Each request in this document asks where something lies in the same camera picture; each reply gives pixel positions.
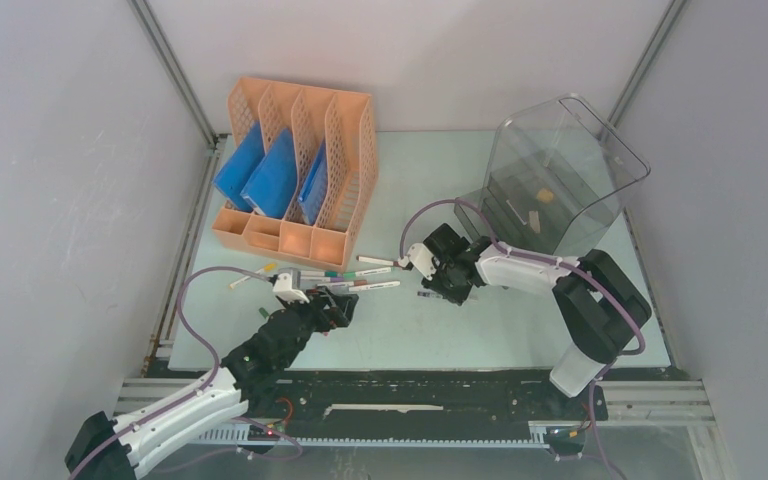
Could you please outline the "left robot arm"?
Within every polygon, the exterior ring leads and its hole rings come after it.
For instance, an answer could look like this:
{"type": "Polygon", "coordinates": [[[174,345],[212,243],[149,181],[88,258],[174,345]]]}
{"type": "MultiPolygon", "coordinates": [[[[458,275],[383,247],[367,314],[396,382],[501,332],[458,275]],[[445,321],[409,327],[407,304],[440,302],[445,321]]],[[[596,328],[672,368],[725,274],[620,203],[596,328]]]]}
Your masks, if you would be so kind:
{"type": "Polygon", "coordinates": [[[276,403],[273,387],[311,337],[350,325],[356,294],[310,290],[305,302],[273,312],[217,369],[155,403],[82,424],[64,463],[72,479],[141,479],[201,434],[247,412],[264,416],[276,403]]]}

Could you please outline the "clear purple pen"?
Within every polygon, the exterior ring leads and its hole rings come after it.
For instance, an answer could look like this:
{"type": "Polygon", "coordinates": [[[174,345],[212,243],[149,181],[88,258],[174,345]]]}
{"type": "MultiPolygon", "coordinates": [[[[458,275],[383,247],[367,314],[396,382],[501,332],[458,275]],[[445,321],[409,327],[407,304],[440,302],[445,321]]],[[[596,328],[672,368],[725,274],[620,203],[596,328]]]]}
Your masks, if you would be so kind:
{"type": "Polygon", "coordinates": [[[432,291],[418,291],[417,295],[423,298],[444,299],[444,297],[441,294],[432,292],[432,291]]]}

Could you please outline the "small cork block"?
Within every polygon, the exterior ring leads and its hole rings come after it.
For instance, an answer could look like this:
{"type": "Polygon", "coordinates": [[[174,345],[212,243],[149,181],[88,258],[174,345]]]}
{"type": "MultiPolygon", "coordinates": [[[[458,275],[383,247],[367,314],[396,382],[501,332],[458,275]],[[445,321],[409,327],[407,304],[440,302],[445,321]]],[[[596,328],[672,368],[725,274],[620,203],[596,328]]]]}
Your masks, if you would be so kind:
{"type": "Polygon", "coordinates": [[[549,204],[549,203],[553,202],[554,198],[555,198],[554,193],[551,190],[547,189],[547,188],[541,188],[537,192],[537,194],[536,194],[536,199],[539,202],[544,203],[544,204],[549,204]]]}

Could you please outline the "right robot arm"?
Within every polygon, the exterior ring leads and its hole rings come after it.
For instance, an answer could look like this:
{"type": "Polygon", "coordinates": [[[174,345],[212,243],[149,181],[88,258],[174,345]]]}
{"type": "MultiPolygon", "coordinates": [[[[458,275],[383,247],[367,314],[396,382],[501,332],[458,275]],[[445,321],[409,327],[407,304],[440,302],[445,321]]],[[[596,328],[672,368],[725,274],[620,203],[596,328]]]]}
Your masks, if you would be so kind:
{"type": "Polygon", "coordinates": [[[442,224],[412,244],[401,264],[416,269],[424,288],[463,304],[480,287],[500,287],[554,299],[571,344],[552,367],[541,392],[545,411],[566,418],[582,403],[581,392],[603,369],[643,350],[642,328],[652,316],[645,296],[606,252],[553,257],[482,236],[475,241],[442,224]]]}

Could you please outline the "tan eraser stick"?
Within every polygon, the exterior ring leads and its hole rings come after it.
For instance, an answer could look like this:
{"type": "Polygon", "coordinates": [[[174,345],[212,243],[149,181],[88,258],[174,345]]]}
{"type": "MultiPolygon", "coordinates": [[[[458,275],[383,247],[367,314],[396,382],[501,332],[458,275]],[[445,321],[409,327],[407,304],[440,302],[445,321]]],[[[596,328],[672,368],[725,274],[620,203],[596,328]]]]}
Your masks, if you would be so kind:
{"type": "Polygon", "coordinates": [[[531,210],[528,212],[527,225],[535,234],[541,233],[540,212],[531,210]]]}

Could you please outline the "clear plastic drawer cabinet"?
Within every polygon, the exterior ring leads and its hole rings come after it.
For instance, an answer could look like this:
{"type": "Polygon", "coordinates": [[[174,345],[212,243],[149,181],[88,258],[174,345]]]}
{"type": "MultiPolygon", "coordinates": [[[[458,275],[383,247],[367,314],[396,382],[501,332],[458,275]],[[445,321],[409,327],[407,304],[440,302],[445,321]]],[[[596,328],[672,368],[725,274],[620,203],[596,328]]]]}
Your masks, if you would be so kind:
{"type": "Polygon", "coordinates": [[[511,246],[559,256],[595,248],[650,175],[649,163],[582,96],[564,94],[496,129],[481,187],[454,213],[470,239],[495,234],[511,246]],[[554,201],[536,199],[541,188],[554,201]],[[540,212],[541,233],[527,225],[540,212]]]}

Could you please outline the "blue folder front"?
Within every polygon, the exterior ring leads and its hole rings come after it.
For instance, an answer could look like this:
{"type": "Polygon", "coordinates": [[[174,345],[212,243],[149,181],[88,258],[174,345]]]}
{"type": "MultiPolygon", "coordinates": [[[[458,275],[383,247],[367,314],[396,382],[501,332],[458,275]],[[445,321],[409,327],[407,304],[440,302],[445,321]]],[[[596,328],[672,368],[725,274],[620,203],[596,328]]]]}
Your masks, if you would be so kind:
{"type": "Polygon", "coordinates": [[[214,186],[237,210],[253,211],[242,196],[242,190],[265,156],[261,123],[256,121],[243,141],[214,178],[214,186]]]}

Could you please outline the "blue folder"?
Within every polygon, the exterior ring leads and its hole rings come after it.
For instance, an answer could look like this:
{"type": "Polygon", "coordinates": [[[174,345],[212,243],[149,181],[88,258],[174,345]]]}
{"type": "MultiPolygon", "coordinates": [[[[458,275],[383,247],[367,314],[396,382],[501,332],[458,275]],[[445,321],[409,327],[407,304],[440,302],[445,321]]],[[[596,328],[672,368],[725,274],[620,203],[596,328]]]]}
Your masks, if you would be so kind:
{"type": "Polygon", "coordinates": [[[242,190],[265,156],[261,123],[256,121],[243,141],[214,178],[214,186],[237,210],[253,211],[242,196],[242,190]]]}
{"type": "Polygon", "coordinates": [[[326,142],[323,141],[297,197],[302,220],[305,224],[314,225],[316,223],[327,195],[327,188],[327,153],[326,142]]]}
{"type": "Polygon", "coordinates": [[[282,219],[295,195],[297,182],[293,135],[285,128],[242,188],[242,198],[258,215],[282,219]]]}

